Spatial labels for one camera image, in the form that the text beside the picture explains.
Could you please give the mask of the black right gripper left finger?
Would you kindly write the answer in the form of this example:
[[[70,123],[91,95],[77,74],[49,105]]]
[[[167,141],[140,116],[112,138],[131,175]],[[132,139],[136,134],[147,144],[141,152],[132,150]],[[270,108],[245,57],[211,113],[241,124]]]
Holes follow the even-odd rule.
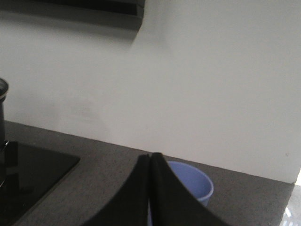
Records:
[[[149,199],[149,155],[140,155],[111,200],[85,226],[146,226]]]

